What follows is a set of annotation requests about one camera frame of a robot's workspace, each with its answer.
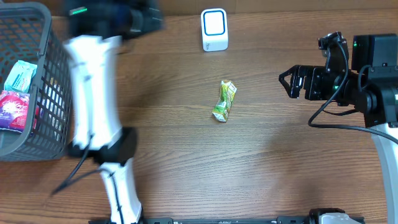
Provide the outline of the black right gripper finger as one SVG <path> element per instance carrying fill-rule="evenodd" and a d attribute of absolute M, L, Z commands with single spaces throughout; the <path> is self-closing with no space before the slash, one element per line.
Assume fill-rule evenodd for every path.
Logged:
<path fill-rule="evenodd" d="M 280 76 L 279 81 L 290 98 L 299 98 L 299 78 L 297 76 L 291 76 L 289 83 L 285 80 L 285 76 Z"/>
<path fill-rule="evenodd" d="M 284 79 L 287 76 L 294 76 L 295 73 L 297 73 L 298 69 L 300 68 L 300 65 L 294 65 L 293 67 L 289 68 L 288 70 L 286 70 L 285 72 L 281 73 L 279 75 L 280 79 Z"/>

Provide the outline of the green juice carton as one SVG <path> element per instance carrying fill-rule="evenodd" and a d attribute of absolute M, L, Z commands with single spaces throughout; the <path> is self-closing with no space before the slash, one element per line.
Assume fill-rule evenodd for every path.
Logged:
<path fill-rule="evenodd" d="M 227 122 L 234 101 L 237 88 L 231 80 L 222 80 L 219 100 L 212 110 L 212 114 L 219 122 Z"/>

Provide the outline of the teal wet wipes pack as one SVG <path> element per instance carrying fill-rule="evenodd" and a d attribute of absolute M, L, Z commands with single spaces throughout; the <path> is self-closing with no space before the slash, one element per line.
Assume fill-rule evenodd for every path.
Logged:
<path fill-rule="evenodd" d="M 32 79 L 37 72 L 37 65 L 23 60 L 18 60 L 9 72 L 4 83 L 7 91 L 28 93 Z"/>

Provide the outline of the red purple pad pack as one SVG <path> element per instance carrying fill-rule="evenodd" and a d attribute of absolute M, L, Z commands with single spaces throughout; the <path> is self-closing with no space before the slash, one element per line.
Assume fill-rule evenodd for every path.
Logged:
<path fill-rule="evenodd" d="M 30 95 L 17 91 L 1 92 L 1 129 L 22 133 L 25 130 Z"/>

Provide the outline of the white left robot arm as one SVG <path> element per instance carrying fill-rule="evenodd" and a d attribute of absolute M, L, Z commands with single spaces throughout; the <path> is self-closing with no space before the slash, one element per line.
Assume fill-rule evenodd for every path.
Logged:
<path fill-rule="evenodd" d="M 116 70 L 119 48 L 163 26 L 156 0 L 65 2 L 70 37 L 63 43 L 72 81 L 75 135 L 69 156 L 96 163 L 111 209 L 110 223 L 144 223 L 133 162 L 138 134 L 119 119 Z"/>

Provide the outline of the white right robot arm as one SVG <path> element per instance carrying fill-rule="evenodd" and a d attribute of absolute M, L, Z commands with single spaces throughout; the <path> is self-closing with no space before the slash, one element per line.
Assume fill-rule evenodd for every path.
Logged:
<path fill-rule="evenodd" d="M 397 34 L 356 35 L 353 49 L 341 32 L 320 37 L 324 66 L 294 65 L 279 75 L 290 98 L 322 101 L 308 125 L 369 133 L 381 163 L 388 223 L 397 223 Z M 330 103 L 353 106 L 339 116 L 362 113 L 364 126 L 316 124 Z"/>

